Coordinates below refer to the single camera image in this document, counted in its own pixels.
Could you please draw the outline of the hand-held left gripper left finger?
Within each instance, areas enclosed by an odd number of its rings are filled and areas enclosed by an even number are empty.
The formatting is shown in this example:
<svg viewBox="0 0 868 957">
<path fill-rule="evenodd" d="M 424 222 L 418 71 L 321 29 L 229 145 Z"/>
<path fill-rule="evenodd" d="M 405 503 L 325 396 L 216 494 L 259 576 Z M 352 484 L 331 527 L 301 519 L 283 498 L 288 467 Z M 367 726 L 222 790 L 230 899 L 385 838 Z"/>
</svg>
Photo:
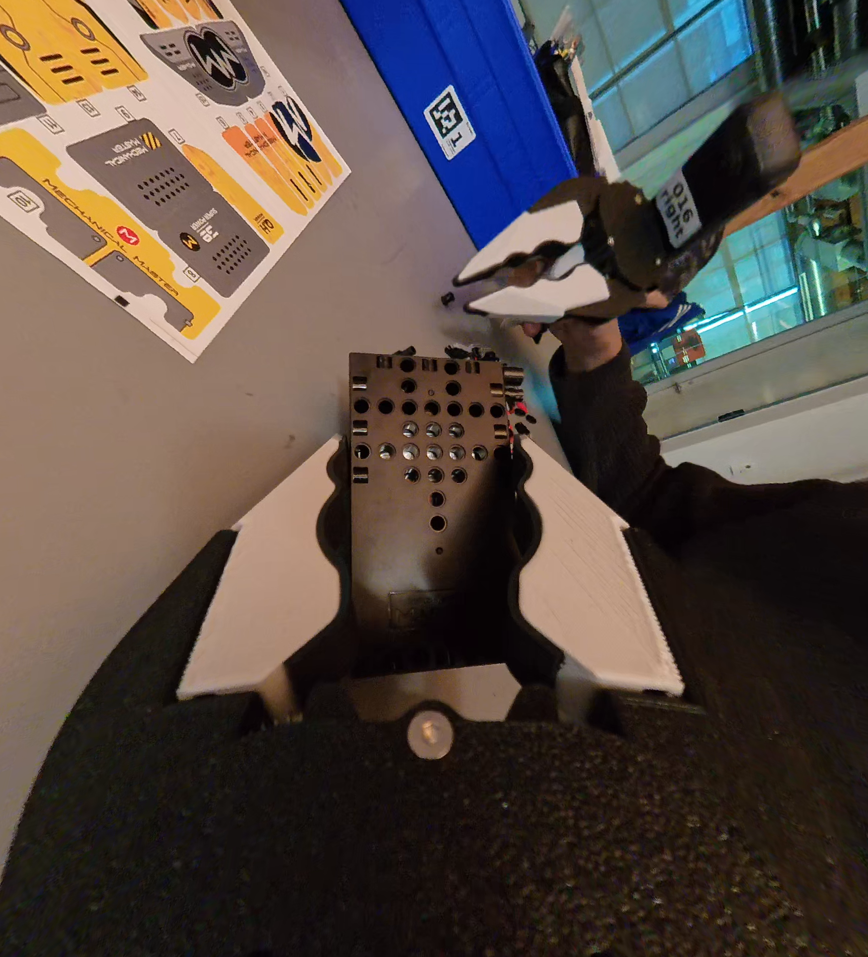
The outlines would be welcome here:
<svg viewBox="0 0 868 957">
<path fill-rule="evenodd" d="M 255 504 L 236 534 L 177 686 L 177 700 L 255 693 L 270 716 L 289 720 L 304 694 L 288 660 L 341 609 L 341 574 L 319 539 L 336 492 L 333 436 Z"/>
</svg>

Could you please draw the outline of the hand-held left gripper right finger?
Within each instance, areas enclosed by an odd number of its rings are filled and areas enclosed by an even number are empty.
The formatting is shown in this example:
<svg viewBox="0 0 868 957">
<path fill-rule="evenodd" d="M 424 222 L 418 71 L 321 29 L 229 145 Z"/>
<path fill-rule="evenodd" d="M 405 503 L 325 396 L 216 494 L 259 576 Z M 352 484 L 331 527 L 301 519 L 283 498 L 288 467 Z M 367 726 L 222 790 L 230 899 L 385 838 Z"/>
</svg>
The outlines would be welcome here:
<svg viewBox="0 0 868 957">
<path fill-rule="evenodd" d="M 520 492 L 538 530 L 517 574 L 517 609 L 562 658 L 554 668 L 558 715 L 584 723 L 602 692 L 684 704 L 685 682 L 628 544 L 628 524 L 531 439 L 519 449 Z"/>
</svg>

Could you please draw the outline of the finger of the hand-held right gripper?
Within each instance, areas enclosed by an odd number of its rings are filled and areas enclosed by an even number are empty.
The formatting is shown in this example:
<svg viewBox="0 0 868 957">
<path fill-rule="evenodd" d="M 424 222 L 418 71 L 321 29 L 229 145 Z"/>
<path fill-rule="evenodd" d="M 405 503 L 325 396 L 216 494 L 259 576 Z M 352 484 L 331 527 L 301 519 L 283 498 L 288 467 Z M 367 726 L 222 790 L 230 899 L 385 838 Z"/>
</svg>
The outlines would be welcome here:
<svg viewBox="0 0 868 957">
<path fill-rule="evenodd" d="M 489 291 L 465 305 L 475 316 L 514 322 L 551 323 L 610 297 L 607 278 L 586 261 L 583 247 L 553 257 L 531 257 L 504 267 L 488 281 Z"/>
<path fill-rule="evenodd" d="M 498 233 L 454 276 L 456 288 L 489 279 L 514 260 L 549 256 L 578 243 L 585 213 L 575 200 L 526 211 Z"/>
</svg>

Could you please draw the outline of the black perforated plastic block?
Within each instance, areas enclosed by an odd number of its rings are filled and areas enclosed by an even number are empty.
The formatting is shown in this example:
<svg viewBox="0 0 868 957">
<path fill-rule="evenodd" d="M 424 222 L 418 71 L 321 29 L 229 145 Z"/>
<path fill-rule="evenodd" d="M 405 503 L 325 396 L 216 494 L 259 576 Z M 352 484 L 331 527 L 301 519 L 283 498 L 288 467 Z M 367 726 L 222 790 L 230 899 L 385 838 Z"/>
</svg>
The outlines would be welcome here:
<svg viewBox="0 0 868 957">
<path fill-rule="evenodd" d="M 354 675 L 488 663 L 512 566 L 507 475 L 523 369 L 348 356 Z"/>
</svg>

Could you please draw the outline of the person's right forearm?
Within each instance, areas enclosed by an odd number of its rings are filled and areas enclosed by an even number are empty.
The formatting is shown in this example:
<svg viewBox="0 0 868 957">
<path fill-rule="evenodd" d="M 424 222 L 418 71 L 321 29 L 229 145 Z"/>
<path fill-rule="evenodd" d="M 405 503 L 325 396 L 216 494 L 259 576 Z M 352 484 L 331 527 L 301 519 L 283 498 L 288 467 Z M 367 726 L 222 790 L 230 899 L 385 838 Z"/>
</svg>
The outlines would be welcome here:
<svg viewBox="0 0 868 957">
<path fill-rule="evenodd" d="M 621 519 L 682 569 L 720 575 L 868 646 L 868 481 L 746 485 L 669 465 L 627 349 L 575 372 L 560 348 L 548 373 L 571 468 Z"/>
</svg>

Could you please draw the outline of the person's right hand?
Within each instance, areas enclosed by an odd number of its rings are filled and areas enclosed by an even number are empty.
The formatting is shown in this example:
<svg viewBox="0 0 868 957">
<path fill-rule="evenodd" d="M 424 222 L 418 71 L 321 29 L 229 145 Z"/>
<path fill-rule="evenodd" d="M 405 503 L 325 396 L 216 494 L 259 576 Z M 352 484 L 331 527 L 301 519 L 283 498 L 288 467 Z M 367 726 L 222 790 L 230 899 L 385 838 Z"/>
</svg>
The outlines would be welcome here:
<svg viewBox="0 0 868 957">
<path fill-rule="evenodd" d="M 619 319 L 566 317 L 556 322 L 525 322 L 523 334 L 531 340 L 549 331 L 560 341 L 563 365 L 571 374 L 592 372 L 614 360 L 622 350 Z"/>
</svg>

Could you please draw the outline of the blue striped cloth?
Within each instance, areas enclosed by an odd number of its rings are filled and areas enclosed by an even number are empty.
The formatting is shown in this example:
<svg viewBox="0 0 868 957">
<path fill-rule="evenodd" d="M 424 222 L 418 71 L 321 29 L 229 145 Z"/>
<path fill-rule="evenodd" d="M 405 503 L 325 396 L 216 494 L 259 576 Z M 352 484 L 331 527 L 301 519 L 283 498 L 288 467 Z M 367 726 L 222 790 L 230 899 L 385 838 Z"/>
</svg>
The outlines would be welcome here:
<svg viewBox="0 0 868 957">
<path fill-rule="evenodd" d="M 633 309 L 618 319 L 621 337 L 632 355 L 649 350 L 681 332 L 691 322 L 703 319 L 704 309 L 682 291 L 663 307 Z"/>
</svg>

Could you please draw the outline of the black white marker tag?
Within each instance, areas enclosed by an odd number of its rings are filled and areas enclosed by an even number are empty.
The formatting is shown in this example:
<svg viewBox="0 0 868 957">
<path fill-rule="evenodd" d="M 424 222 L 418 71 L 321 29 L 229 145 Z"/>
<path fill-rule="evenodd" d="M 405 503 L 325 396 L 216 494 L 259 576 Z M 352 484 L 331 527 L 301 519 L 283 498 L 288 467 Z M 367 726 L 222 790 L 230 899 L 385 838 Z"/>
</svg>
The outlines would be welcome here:
<svg viewBox="0 0 868 957">
<path fill-rule="evenodd" d="M 453 84 L 425 107 L 424 116 L 447 161 L 475 142 L 476 132 Z"/>
</svg>

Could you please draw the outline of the blue panel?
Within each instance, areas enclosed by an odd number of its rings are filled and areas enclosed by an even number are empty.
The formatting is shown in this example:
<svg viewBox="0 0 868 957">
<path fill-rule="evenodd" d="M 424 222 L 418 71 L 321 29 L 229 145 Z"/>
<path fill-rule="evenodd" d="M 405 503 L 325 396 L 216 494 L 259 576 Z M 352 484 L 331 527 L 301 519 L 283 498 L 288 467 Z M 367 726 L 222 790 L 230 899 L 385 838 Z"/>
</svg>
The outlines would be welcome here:
<svg viewBox="0 0 868 957">
<path fill-rule="evenodd" d="M 576 175 L 511 2 L 341 4 L 477 248 Z M 476 132 L 453 161 L 424 116 L 450 84 Z"/>
</svg>

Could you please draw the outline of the wooden beam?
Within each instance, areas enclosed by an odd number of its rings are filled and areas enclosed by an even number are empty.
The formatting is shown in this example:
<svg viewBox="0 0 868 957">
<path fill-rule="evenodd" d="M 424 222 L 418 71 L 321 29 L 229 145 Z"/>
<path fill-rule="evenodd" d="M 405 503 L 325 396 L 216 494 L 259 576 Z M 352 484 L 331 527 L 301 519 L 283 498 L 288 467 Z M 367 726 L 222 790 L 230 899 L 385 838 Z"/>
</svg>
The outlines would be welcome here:
<svg viewBox="0 0 868 957">
<path fill-rule="evenodd" d="M 795 173 L 729 222 L 725 235 L 737 233 L 867 164 L 868 115 L 806 150 Z"/>
</svg>

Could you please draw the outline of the yellow grey sticker sheet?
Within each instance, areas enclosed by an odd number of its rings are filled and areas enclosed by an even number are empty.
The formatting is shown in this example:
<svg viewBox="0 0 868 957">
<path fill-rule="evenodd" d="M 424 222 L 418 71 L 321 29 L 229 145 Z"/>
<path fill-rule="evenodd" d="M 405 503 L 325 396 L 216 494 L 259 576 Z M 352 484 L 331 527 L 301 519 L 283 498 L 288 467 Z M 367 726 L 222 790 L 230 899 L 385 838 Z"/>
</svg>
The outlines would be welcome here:
<svg viewBox="0 0 868 957">
<path fill-rule="evenodd" d="M 0 1 L 0 216 L 191 363 L 348 174 L 232 2 Z"/>
</svg>

